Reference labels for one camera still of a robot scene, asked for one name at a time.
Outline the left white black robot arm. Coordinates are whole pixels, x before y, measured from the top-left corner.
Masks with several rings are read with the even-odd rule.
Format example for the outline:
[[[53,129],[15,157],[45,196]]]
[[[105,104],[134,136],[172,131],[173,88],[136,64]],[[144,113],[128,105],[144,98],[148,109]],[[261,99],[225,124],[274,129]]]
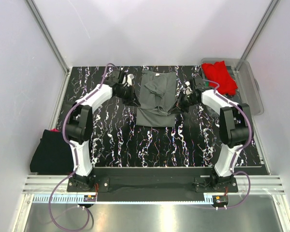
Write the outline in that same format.
[[[140,106],[132,83],[133,79],[133,74],[115,69],[110,76],[104,73],[101,82],[91,92],[75,102],[67,103],[68,112],[63,122],[62,135],[72,152],[73,172],[69,175],[71,187],[81,191],[98,188],[89,154],[93,113],[112,97],[121,98],[123,104],[127,106]]]

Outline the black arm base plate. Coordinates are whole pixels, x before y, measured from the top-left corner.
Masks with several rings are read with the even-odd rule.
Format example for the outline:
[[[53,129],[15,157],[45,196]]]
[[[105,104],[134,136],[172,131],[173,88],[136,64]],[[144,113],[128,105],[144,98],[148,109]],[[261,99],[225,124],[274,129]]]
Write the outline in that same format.
[[[234,177],[216,177],[207,167],[98,167],[86,179],[70,180],[68,192],[97,193],[99,202],[196,202],[203,194],[237,193]]]

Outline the grey t shirt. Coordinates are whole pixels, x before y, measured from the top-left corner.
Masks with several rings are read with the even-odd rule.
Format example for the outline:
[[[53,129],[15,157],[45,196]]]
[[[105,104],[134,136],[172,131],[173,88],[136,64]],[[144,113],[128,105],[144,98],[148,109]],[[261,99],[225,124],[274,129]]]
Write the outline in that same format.
[[[144,127],[174,127],[175,114],[170,113],[176,101],[176,73],[144,70],[141,80],[136,125]]]

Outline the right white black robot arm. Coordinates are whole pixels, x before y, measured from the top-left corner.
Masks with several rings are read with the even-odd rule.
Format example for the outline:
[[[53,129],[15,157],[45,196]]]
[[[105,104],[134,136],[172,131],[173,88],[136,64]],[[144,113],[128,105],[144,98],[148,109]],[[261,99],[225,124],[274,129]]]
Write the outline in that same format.
[[[239,104],[221,95],[218,83],[213,87],[206,83],[207,80],[200,76],[187,81],[169,113],[188,112],[191,106],[203,104],[219,115],[219,137],[223,145],[210,176],[199,184],[202,189],[219,192],[235,185],[235,162],[250,144],[254,129],[248,104]]]

